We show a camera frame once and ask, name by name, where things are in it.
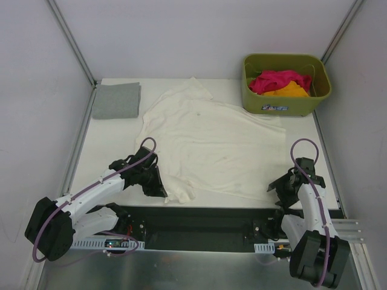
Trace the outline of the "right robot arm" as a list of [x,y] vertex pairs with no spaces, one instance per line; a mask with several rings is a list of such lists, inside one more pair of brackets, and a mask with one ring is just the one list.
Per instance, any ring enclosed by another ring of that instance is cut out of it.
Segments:
[[296,158],[294,167],[273,181],[269,191],[278,197],[278,215],[269,225],[272,239],[287,238],[291,246],[290,275],[314,287],[335,289],[350,254],[339,237],[327,206],[325,181],[316,175],[315,162]]

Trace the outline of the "cream white t shirt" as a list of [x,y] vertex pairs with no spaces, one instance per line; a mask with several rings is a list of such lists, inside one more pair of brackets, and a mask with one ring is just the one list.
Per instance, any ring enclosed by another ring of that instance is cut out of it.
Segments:
[[286,164],[278,117],[215,101],[196,79],[166,91],[145,112],[137,141],[147,137],[157,143],[168,202],[190,202],[200,190],[271,202],[267,187]]

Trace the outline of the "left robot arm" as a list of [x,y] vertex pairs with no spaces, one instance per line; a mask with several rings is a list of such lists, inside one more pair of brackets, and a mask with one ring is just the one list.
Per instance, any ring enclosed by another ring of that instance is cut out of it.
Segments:
[[102,201],[139,185],[144,195],[165,197],[157,154],[141,146],[134,155],[113,161],[91,185],[77,194],[37,202],[25,230],[33,245],[33,260],[53,262],[61,258],[74,242],[108,231],[115,235],[133,230],[129,213],[114,202]]

